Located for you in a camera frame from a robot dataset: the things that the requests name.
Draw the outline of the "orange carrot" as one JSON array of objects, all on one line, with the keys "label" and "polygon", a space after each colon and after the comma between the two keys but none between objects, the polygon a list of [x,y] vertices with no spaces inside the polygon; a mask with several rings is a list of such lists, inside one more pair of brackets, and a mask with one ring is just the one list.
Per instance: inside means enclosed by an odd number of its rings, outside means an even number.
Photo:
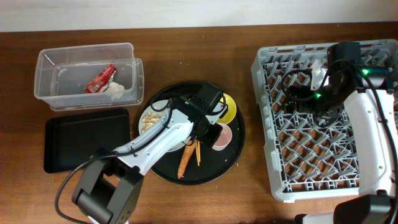
[{"label": "orange carrot", "polygon": [[177,177],[178,179],[181,179],[185,173],[185,169],[187,168],[187,164],[190,160],[190,157],[192,156],[194,150],[196,148],[196,142],[189,140],[189,142],[187,142],[187,144],[185,145],[185,149],[183,152],[183,156],[180,160],[180,164],[178,167],[178,171],[177,171]]}]

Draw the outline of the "red snack wrapper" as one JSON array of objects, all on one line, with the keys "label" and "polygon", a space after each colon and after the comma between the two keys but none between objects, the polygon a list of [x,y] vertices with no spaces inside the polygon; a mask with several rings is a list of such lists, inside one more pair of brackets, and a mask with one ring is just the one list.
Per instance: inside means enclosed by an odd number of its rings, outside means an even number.
[{"label": "red snack wrapper", "polygon": [[113,79],[117,68],[111,63],[98,76],[90,81],[85,91],[87,93],[98,93],[103,91],[103,88]]}]

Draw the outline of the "grey ceramic plate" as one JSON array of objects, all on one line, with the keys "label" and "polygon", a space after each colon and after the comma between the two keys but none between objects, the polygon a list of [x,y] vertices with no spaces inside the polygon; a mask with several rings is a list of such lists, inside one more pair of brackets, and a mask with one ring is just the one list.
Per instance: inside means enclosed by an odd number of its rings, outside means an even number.
[{"label": "grey ceramic plate", "polygon": [[169,108],[161,111],[167,105],[169,100],[160,100],[149,105],[141,114],[139,118],[138,131],[139,135],[144,134],[151,127],[160,123],[160,129],[167,123],[165,131],[170,131],[166,137],[176,137],[174,145],[169,147],[169,152],[174,152],[184,147],[190,140],[191,131],[193,130],[193,123],[181,111],[173,109],[172,113]]}]

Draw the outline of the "wooden chopstick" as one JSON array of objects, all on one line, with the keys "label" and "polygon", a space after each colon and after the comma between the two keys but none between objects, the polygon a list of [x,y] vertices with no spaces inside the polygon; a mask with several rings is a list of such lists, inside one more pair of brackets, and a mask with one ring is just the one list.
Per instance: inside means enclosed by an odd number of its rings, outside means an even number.
[{"label": "wooden chopstick", "polygon": [[201,162],[201,150],[200,150],[200,141],[197,140],[197,159],[198,159],[198,166],[200,166],[200,162]]},{"label": "wooden chopstick", "polygon": [[195,140],[195,152],[197,158],[197,166],[200,166],[200,146],[198,140]]}]

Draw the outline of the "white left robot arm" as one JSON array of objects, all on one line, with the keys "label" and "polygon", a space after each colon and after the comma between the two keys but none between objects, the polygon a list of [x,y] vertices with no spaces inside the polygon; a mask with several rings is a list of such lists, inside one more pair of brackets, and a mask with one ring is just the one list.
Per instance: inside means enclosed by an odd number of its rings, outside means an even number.
[{"label": "white left robot arm", "polygon": [[198,138],[214,145],[221,132],[216,120],[226,110],[222,94],[169,99],[163,108],[153,109],[161,117],[139,137],[79,166],[84,172],[72,202],[92,223],[127,223],[151,167],[180,143],[191,147]]}]

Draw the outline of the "white tissue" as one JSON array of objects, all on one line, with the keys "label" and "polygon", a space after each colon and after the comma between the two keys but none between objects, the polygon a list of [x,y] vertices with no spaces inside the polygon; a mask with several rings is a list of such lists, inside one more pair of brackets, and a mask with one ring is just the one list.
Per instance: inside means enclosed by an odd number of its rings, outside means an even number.
[{"label": "white tissue", "polygon": [[109,82],[100,89],[100,92],[105,92],[111,97],[111,100],[118,99],[124,94],[124,87],[116,82]]}]

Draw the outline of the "yellow bowl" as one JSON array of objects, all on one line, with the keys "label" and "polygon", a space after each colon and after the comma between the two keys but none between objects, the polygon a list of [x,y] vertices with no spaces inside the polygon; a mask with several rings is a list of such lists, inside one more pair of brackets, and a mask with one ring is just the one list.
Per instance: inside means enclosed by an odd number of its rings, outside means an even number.
[{"label": "yellow bowl", "polygon": [[223,94],[226,100],[226,113],[220,116],[217,123],[229,124],[235,118],[237,113],[237,106],[235,101],[228,94]]}]

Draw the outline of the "peanut shells and rice pile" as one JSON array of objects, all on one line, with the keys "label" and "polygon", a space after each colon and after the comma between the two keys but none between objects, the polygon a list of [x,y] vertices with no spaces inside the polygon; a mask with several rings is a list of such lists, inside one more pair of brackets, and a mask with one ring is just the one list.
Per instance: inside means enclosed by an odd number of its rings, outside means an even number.
[{"label": "peanut shells and rice pile", "polygon": [[161,112],[148,112],[142,119],[141,133],[146,132],[149,128],[153,127],[163,117]]}]

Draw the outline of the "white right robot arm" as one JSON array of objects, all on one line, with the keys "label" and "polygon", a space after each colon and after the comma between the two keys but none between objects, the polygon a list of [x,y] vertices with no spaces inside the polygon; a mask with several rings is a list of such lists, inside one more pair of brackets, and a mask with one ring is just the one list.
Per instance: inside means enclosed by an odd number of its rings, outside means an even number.
[{"label": "white right robot arm", "polygon": [[331,213],[299,214],[294,223],[397,223],[397,129],[394,95],[354,91],[344,102],[359,161],[359,196]]}]

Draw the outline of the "pink cup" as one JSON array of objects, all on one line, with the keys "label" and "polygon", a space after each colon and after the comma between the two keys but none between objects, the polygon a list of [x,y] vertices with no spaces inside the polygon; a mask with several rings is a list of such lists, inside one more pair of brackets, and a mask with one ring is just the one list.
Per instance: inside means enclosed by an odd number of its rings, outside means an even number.
[{"label": "pink cup", "polygon": [[222,151],[231,142],[233,134],[231,128],[227,124],[219,123],[222,127],[221,133],[212,149],[216,151]]}]

